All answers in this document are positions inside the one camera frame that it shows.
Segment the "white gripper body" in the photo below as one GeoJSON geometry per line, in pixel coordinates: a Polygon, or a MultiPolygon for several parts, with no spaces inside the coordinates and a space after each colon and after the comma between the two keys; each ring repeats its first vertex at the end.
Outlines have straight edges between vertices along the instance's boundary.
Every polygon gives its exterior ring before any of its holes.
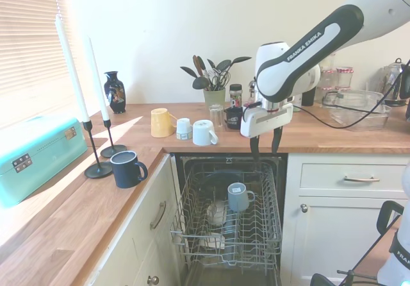
{"type": "Polygon", "coordinates": [[[257,137],[290,123],[293,117],[293,105],[287,103],[277,111],[268,112],[260,106],[243,111],[240,133],[247,138],[257,137]]]}

